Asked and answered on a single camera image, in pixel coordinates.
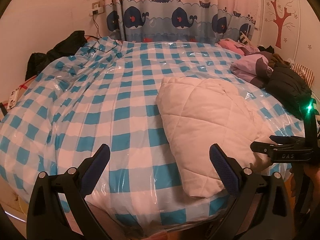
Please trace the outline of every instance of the white wall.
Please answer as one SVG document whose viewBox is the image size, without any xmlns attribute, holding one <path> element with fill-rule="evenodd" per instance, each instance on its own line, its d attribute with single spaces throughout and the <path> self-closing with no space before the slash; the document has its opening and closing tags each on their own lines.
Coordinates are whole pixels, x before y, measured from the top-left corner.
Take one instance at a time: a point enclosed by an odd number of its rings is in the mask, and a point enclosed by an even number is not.
<svg viewBox="0 0 320 240">
<path fill-rule="evenodd" d="M 46 53 L 75 30 L 96 35 L 89 10 L 100 0 L 12 0 L 0 19 L 0 101 L 23 83 L 33 52 Z M 95 16 L 107 35 L 106 15 Z"/>
<path fill-rule="evenodd" d="M 263 17 L 261 36 L 258 42 L 264 47 L 272 46 L 284 60 L 292 59 L 296 63 L 310 68 L 315 75 L 312 86 L 314 94 L 320 97 L 319 51 L 320 22 L 307 0 L 276 0 L 279 18 L 284 16 L 287 8 L 288 16 L 280 27 L 281 45 L 277 44 L 278 25 L 275 10 L 271 1 L 263 0 Z"/>
</svg>

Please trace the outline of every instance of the curtain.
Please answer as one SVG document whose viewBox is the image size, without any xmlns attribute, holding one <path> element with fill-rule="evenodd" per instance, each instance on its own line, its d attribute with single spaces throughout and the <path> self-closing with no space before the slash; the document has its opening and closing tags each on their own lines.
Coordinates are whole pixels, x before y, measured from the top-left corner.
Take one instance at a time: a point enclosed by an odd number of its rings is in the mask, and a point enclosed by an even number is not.
<svg viewBox="0 0 320 240">
<path fill-rule="evenodd" d="M 251 39 L 260 0 L 105 0 L 107 26 L 133 42 Z"/>
</svg>

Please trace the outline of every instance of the checkered bedspread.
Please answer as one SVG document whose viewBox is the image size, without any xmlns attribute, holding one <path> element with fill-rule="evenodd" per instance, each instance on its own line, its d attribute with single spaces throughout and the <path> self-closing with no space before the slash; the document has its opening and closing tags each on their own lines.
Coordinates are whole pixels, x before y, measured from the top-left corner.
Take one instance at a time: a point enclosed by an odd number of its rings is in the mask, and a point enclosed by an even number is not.
<svg viewBox="0 0 320 240">
<path fill-rule="evenodd" d="M 116 42 L 87 45 L 106 51 Z M 40 171 L 64 173 L 105 143 L 111 159 L 88 202 L 145 232 L 214 217 L 228 196 L 222 191 L 195 199 L 184 193 L 155 99 L 165 76 L 222 78 L 257 106 L 275 134 L 303 135 L 302 122 L 276 99 L 231 74 L 238 58 L 201 43 L 124 42 L 108 53 L 83 47 L 56 60 L 0 125 L 0 174 L 29 201 Z M 265 174 L 288 176 L 288 168 L 275 164 Z"/>
</svg>

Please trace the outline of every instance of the metal pin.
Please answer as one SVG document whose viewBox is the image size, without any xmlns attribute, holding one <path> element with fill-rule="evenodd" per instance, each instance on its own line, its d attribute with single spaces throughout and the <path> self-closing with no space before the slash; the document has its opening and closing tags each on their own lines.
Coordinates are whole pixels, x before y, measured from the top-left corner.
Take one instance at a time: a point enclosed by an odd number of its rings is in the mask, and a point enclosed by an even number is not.
<svg viewBox="0 0 320 240">
<path fill-rule="evenodd" d="M 252 174 L 252 170 L 249 169 L 249 168 L 244 168 L 244 169 L 243 169 L 243 172 L 244 172 L 244 174 L 247 174 L 247 175 Z"/>
<path fill-rule="evenodd" d="M 277 179 L 280 179 L 281 178 L 281 174 L 279 172 L 275 172 L 273 174 Z"/>
<path fill-rule="evenodd" d="M 76 168 L 73 168 L 73 167 L 70 168 L 70 169 L 68 169 L 68 173 L 69 173 L 70 175 L 75 174 L 76 171 L 77 171 L 77 169 L 76 169 Z"/>
<path fill-rule="evenodd" d="M 39 173 L 39 178 L 42 179 L 42 178 L 44 178 L 44 177 L 45 177 L 45 172 L 44 172 L 44 171 L 40 172 L 40 173 Z"/>
</svg>

